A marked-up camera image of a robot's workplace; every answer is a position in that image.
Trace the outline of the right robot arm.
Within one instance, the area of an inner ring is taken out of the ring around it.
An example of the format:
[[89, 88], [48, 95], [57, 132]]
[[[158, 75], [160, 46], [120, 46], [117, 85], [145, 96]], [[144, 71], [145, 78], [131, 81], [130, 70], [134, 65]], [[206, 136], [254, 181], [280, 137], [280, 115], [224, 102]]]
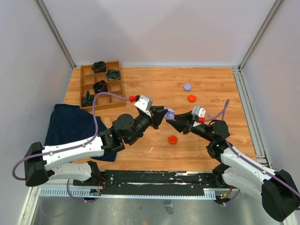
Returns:
[[203, 118], [188, 112], [175, 115], [167, 123], [180, 133], [193, 133], [209, 141], [208, 154], [220, 162], [213, 169], [215, 186], [238, 188], [259, 201], [267, 214], [278, 222], [300, 209], [300, 193], [290, 173], [263, 166], [239, 151], [227, 140], [230, 133], [224, 120], [206, 124]]

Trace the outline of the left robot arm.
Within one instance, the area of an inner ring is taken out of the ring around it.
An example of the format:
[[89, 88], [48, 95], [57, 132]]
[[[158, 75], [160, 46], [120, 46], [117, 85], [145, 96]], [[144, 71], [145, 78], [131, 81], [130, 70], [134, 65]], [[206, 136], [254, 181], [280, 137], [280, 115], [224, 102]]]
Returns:
[[117, 153], [143, 137], [149, 127], [158, 129], [168, 110], [162, 106], [152, 106], [148, 112], [139, 110], [134, 118], [130, 114], [120, 115], [112, 126], [87, 139], [62, 145], [42, 146], [33, 143], [25, 155], [25, 185], [36, 187], [50, 180], [71, 179], [96, 185], [100, 181], [100, 171], [93, 162], [82, 165], [75, 161]]

